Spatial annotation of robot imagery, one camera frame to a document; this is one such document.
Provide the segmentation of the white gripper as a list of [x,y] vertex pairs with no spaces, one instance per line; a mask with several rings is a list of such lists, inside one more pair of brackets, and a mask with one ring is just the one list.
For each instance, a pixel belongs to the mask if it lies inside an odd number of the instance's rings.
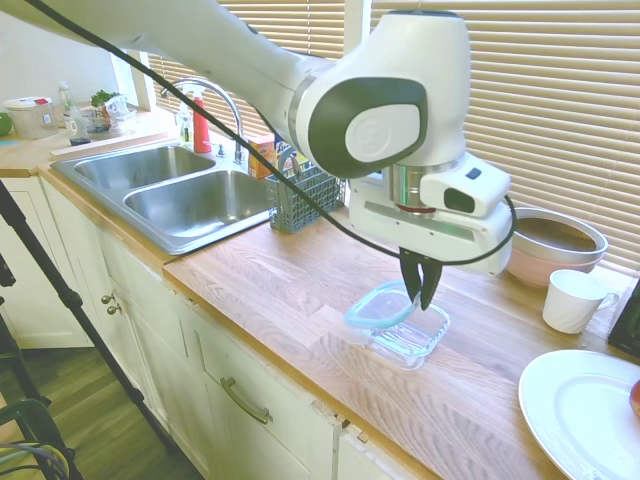
[[[407,295],[414,302],[420,293],[423,311],[431,305],[441,279],[443,267],[437,260],[463,261],[464,269],[488,276],[506,268],[511,256],[507,235],[512,227],[507,205],[498,204],[484,218],[441,210],[414,214],[401,210],[388,198],[380,176],[351,180],[349,188],[350,227],[385,246],[402,247],[399,261]],[[422,260],[417,253],[433,259]]]

